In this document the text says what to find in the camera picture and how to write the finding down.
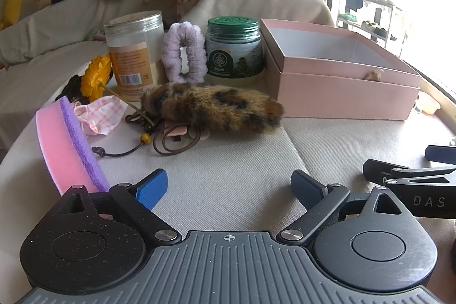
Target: green jar label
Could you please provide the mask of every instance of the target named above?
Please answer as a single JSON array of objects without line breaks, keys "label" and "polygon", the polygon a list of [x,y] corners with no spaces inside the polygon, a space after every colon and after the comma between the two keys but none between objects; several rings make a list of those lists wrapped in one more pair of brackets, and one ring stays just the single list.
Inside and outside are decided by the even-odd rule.
[{"label": "green jar label", "polygon": [[227,44],[206,40],[207,73],[220,78],[240,79],[263,71],[261,41]]}]

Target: orange label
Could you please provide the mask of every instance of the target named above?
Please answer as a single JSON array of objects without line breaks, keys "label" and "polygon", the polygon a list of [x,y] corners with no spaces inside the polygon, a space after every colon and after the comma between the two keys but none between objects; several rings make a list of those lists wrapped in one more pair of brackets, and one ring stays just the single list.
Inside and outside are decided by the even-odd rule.
[{"label": "orange label", "polygon": [[141,95],[153,83],[147,43],[109,47],[109,55],[122,94]]}]

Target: triangular cutout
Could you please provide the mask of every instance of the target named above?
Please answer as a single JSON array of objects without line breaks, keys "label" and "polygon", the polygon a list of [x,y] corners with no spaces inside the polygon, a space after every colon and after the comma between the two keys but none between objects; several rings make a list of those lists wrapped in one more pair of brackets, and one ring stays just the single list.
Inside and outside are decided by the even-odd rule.
[{"label": "triangular cutout", "polygon": [[85,211],[81,195],[74,193],[59,211],[59,214],[82,213]]},{"label": "triangular cutout", "polygon": [[382,214],[402,214],[398,206],[391,200],[387,194],[381,194],[377,199],[377,205],[373,210],[376,213]]}]

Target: jar label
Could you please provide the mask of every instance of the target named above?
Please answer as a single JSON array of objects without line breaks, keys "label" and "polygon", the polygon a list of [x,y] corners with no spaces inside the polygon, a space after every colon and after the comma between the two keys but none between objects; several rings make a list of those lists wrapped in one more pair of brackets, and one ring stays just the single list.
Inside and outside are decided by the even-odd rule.
[{"label": "jar label", "polygon": [[263,71],[261,41],[228,44],[206,40],[207,73],[220,78],[240,79]]},{"label": "jar label", "polygon": [[109,55],[121,94],[141,95],[153,83],[146,42],[109,47]]}]

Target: metal screw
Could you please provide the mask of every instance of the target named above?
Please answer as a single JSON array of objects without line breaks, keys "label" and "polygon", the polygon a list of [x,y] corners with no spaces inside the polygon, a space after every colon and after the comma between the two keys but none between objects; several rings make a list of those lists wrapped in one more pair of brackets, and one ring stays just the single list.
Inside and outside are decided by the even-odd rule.
[{"label": "metal screw", "polygon": [[177,233],[174,230],[162,229],[155,233],[155,238],[160,241],[172,241],[177,238]]},{"label": "metal screw", "polygon": [[280,237],[282,237],[284,240],[287,240],[287,241],[298,241],[301,238],[303,238],[304,235],[302,234],[302,232],[300,230],[287,229],[287,230],[283,230],[280,233]]}]

